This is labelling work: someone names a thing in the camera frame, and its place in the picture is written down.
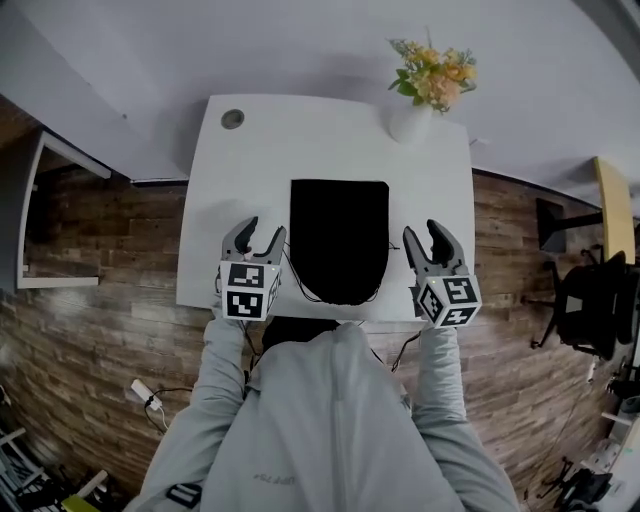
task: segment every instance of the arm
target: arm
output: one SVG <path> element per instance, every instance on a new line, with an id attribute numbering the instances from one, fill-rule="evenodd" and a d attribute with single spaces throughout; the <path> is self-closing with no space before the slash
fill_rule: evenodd
<path id="1" fill-rule="evenodd" d="M 155 495 L 179 483 L 200 483 L 240 406 L 244 392 L 241 368 L 244 336 L 240 322 L 216 320 L 204 332 L 205 347 L 190 405 L 178 413 L 151 461 L 142 495 Z"/>
<path id="2" fill-rule="evenodd" d="M 467 420 L 455 329 L 424 330 L 420 344 L 413 421 L 442 474 L 467 510 L 519 510 L 507 475 L 487 455 Z"/>

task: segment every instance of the floor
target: floor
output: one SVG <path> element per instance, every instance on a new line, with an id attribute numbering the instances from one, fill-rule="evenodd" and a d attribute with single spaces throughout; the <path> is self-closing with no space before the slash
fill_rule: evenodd
<path id="1" fill-rule="evenodd" d="M 175 305 L 186 187 L 134 188 L 124 178 L 105 182 L 83 171 L 44 173 L 38 182 L 30 272 L 98 271 L 101 284 L 2 296 L 0 383 L 43 463 L 63 463 L 72 476 L 104 468 L 131 495 L 160 434 L 129 386 L 134 378 L 154 389 L 192 386 L 211 316 Z M 472 327 L 459 330 L 467 408 L 518 498 L 524 502 L 528 489 L 529 508 L 543 511 L 550 501 L 536 498 L 541 480 L 559 470 L 563 455 L 579 460 L 610 427 L 600 412 L 616 405 L 604 386 L 617 362 L 599 368 L 589 386 L 589 356 L 559 346 L 555 336 L 541 350 L 529 348 L 549 312 L 520 300 L 552 297 L 541 269 L 550 255 L 537 246 L 535 198 L 563 203 L 569 215 L 590 209 L 502 179 L 474 175 L 473 182 L 484 307 Z M 553 257 L 561 273 L 580 264 L 580 249 L 601 237 L 599 228 L 573 230 L 568 254 Z M 416 326 L 363 328 L 390 364 Z M 255 327 L 253 336 L 259 332 Z M 417 350 L 415 343 L 408 347 L 397 372 L 410 390 Z M 187 400 L 182 392 L 163 397 L 169 421 Z"/>

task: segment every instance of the white vase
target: white vase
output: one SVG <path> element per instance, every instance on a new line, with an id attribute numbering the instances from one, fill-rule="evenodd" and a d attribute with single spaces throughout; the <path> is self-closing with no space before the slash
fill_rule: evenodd
<path id="1" fill-rule="evenodd" d="M 426 105 L 407 105 L 391 115 L 389 133 L 400 144 L 415 145 L 427 138 L 433 109 Z"/>

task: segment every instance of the person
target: person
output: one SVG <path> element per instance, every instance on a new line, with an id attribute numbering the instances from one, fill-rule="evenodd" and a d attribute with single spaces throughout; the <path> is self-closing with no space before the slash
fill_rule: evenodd
<path id="1" fill-rule="evenodd" d="M 519 510 L 467 420 L 455 329 L 422 331 L 410 409 L 355 324 L 325 324 L 307 343 L 265 333 L 245 385 L 243 326 L 214 313 L 190 405 L 127 512 Z M 269 329 L 287 339 L 286 324 Z"/>

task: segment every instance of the cable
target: cable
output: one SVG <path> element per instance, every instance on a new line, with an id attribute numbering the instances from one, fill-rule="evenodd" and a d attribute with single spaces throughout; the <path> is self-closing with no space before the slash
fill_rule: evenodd
<path id="1" fill-rule="evenodd" d="M 149 416 L 149 412 L 147 411 L 147 406 L 146 406 L 146 405 L 144 406 L 144 414 L 145 414 L 145 416 L 147 417 L 147 419 L 149 420 L 149 423 L 151 423 L 154 427 L 156 427 L 156 430 L 157 430 L 158 432 L 160 432 L 162 435 L 164 435 L 164 430 L 162 430 L 162 429 L 157 425 L 157 423 L 151 419 L 151 416 Z"/>
<path id="2" fill-rule="evenodd" d="M 544 463 L 547 462 L 547 459 L 549 458 L 549 455 L 551 454 L 553 449 L 558 444 L 558 441 L 560 440 L 560 437 L 564 433 L 564 430 L 567 428 L 567 425 L 569 425 L 569 422 L 571 421 L 571 418 L 573 417 L 573 413 L 574 413 L 577 405 L 582 401 L 582 398 L 584 397 L 584 395 L 590 389 L 591 389 L 591 387 L 587 387 L 586 391 L 583 391 L 582 393 L 580 393 L 578 395 L 578 398 L 576 399 L 576 401 L 574 402 L 573 406 L 571 407 L 571 411 L 569 411 L 569 416 L 567 417 L 567 420 L 564 422 L 564 425 L 562 425 L 562 428 L 560 429 L 560 432 L 558 433 L 558 435 L 556 436 L 555 440 L 553 441 L 553 444 L 551 445 L 551 448 L 549 448 L 549 450 L 547 451 L 547 454 L 544 456 L 544 459 L 542 459 L 542 462 L 540 462 L 540 464 L 538 464 L 538 467 L 536 468 L 536 472 L 529 479 L 529 483 L 527 483 L 527 486 L 525 487 L 524 493 L 523 493 L 524 501 L 526 502 L 527 507 L 529 508 L 529 510 L 531 510 L 531 505 L 529 504 L 529 487 L 533 483 L 534 479 L 538 476 L 538 473 L 540 472 L 540 469 L 542 468 Z"/>
<path id="3" fill-rule="evenodd" d="M 287 247 L 289 247 L 289 250 L 291 250 L 291 246 L 285 242 L 284 243 Z M 291 263 L 291 259 L 289 258 L 289 255 L 287 254 L 286 251 L 282 251 L 282 254 L 284 254 L 285 258 L 287 258 L 287 261 L 289 262 L 289 267 L 291 268 L 291 272 L 293 273 L 293 277 L 296 280 L 296 283 L 298 283 L 298 288 L 300 288 L 300 291 L 302 292 L 302 295 L 304 296 L 305 299 L 307 299 L 309 302 L 324 302 L 322 299 L 318 299 L 316 297 L 311 297 L 304 289 L 303 285 L 302 285 L 302 281 L 300 280 L 300 278 L 298 277 L 298 273 L 296 272 L 296 270 L 293 268 L 293 263 Z M 376 288 L 375 293 L 373 294 L 373 296 L 371 298 L 369 298 L 369 300 L 365 301 L 365 302 L 373 302 L 374 300 L 376 300 L 376 297 L 378 296 L 378 291 L 380 290 L 380 285 L 378 285 L 378 287 Z"/>
<path id="4" fill-rule="evenodd" d="M 285 242 L 284 244 L 287 247 L 289 247 L 289 250 L 291 250 L 291 246 L 287 242 Z M 298 283 L 298 287 L 300 288 L 300 291 L 302 292 L 302 295 L 304 296 L 304 298 L 307 299 L 309 302 L 323 302 L 322 300 L 314 298 L 314 297 L 311 297 L 309 294 L 307 294 L 307 292 L 302 287 L 302 281 L 300 281 L 300 278 L 298 277 L 298 273 L 293 268 L 293 264 L 291 263 L 291 259 L 289 258 L 289 255 L 287 254 L 286 251 L 282 251 L 282 253 L 284 254 L 285 258 L 287 258 L 287 261 L 289 262 L 289 267 L 291 267 L 291 272 L 293 273 L 293 277 L 295 278 L 296 282 Z"/>
<path id="5" fill-rule="evenodd" d="M 382 359 L 380 359 L 380 356 L 378 354 L 376 354 L 376 351 L 371 349 L 371 352 L 373 352 L 373 355 L 376 356 L 376 359 L 378 361 L 380 361 L 383 365 L 384 365 L 384 361 L 382 361 Z"/>
<path id="6" fill-rule="evenodd" d="M 398 365 L 400 364 L 400 358 L 402 357 L 402 354 L 404 354 L 404 349 L 407 348 L 407 345 L 413 340 L 417 340 L 419 337 L 420 337 L 420 333 L 411 336 L 411 338 L 409 338 L 407 341 L 404 342 L 404 345 L 402 345 L 402 348 L 400 349 L 400 353 L 398 354 L 398 357 L 396 357 L 396 360 L 391 365 L 391 373 L 395 373 L 396 370 L 398 369 Z"/>
<path id="7" fill-rule="evenodd" d="M 192 388 L 161 388 L 158 389 L 156 392 L 152 393 L 151 396 L 147 399 L 147 401 L 144 403 L 144 414 L 147 417 L 147 419 L 149 420 L 149 423 L 151 423 L 158 432 L 160 432 L 161 434 L 164 435 L 165 431 L 162 430 L 158 424 L 153 421 L 151 419 L 151 416 L 149 416 L 149 411 L 147 410 L 149 408 L 149 406 L 151 405 L 151 402 L 153 402 L 153 398 L 156 395 L 159 395 L 160 393 L 168 393 L 170 391 L 193 391 Z M 165 416 L 164 416 L 164 409 L 162 407 L 160 407 L 160 411 L 162 412 L 162 423 L 164 423 L 164 426 L 167 427 L 167 423 L 165 421 Z"/>
<path id="8" fill-rule="evenodd" d="M 169 425 L 167 425 L 167 419 L 164 416 L 164 409 L 162 407 L 160 407 L 160 412 L 162 413 L 162 424 L 164 425 L 164 428 L 169 430 Z"/>
<path id="9" fill-rule="evenodd" d="M 251 339 L 251 336 L 249 336 L 249 331 L 247 330 L 247 325 L 249 322 L 247 322 L 246 324 L 242 321 L 240 321 L 240 323 L 242 324 L 242 330 L 244 331 L 244 337 L 247 339 L 247 343 L 249 344 L 249 347 L 251 347 L 251 352 L 253 352 L 254 356 L 258 355 L 258 352 L 256 351 L 256 347 L 253 344 L 253 340 Z"/>

